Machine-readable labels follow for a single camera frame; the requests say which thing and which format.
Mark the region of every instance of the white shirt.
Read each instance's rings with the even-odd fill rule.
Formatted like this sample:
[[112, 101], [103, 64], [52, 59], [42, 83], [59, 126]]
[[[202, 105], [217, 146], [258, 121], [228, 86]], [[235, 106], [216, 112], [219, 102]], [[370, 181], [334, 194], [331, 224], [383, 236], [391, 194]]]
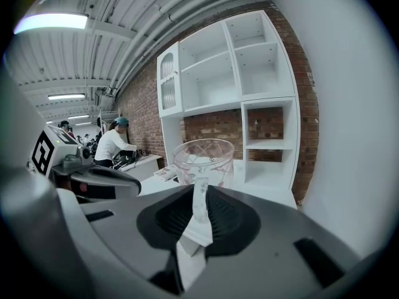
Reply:
[[103, 161], [105, 159], [109, 159], [111, 161], [118, 148], [125, 151], [137, 150], [136, 145], [131, 145], [124, 142], [117, 131], [107, 131], [99, 141], [94, 159], [96, 161]]

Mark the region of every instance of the white cabinet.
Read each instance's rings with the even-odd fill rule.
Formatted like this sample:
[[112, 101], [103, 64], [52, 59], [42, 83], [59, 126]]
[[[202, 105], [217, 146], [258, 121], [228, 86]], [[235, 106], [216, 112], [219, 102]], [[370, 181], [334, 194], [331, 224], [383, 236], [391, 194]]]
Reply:
[[[177, 42], [158, 57], [157, 72], [168, 164], [183, 142], [184, 116], [241, 108], [241, 182], [252, 188], [291, 189], [299, 153], [299, 99], [287, 52], [264, 11], [227, 18]], [[252, 140], [248, 111], [267, 107], [282, 107], [284, 138]], [[250, 161], [249, 150], [282, 150], [282, 161]]]

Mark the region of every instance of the ceiling light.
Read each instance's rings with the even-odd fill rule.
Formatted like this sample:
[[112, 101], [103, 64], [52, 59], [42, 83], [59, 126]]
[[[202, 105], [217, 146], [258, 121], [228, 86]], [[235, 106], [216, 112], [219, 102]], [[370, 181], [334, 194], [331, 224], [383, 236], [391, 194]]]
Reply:
[[75, 29], [84, 29], [86, 27], [86, 22], [87, 16], [81, 14], [36, 14], [35, 16], [25, 17], [19, 21], [14, 29], [14, 34], [40, 27], [72, 27]]
[[71, 117], [68, 117], [68, 120], [73, 120], [75, 118], [85, 118], [85, 117], [89, 117], [89, 116], [88, 115], [71, 116]]
[[60, 94], [60, 95], [49, 95], [49, 100], [62, 100], [66, 98], [85, 98], [83, 93], [80, 94]]

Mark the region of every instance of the blue cap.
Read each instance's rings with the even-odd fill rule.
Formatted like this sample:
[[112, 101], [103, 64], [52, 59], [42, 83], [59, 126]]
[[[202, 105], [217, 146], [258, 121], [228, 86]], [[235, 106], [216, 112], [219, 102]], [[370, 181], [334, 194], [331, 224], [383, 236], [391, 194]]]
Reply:
[[115, 122], [117, 122], [117, 125], [120, 125], [121, 127], [128, 127], [129, 126], [129, 120], [123, 116], [117, 117], [115, 119]]

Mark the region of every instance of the white ceiling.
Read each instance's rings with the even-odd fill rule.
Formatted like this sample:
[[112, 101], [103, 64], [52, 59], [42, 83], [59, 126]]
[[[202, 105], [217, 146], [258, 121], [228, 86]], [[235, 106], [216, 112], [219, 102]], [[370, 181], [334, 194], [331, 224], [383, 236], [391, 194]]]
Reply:
[[[112, 104], [112, 98], [102, 96], [101, 104], [96, 106], [94, 93], [106, 90], [113, 78], [118, 81], [125, 77], [121, 76], [124, 70], [114, 75], [130, 42], [169, 1], [46, 0], [34, 6], [29, 14], [88, 14], [86, 29], [43, 28], [22, 32], [14, 37], [4, 54], [6, 68], [47, 121], [61, 121], [80, 114], [89, 114], [90, 121], [94, 121], [100, 110], [107, 111]], [[147, 34], [135, 49], [146, 38]], [[87, 96], [85, 100], [49, 101], [47, 98], [65, 93], [85, 93]]]

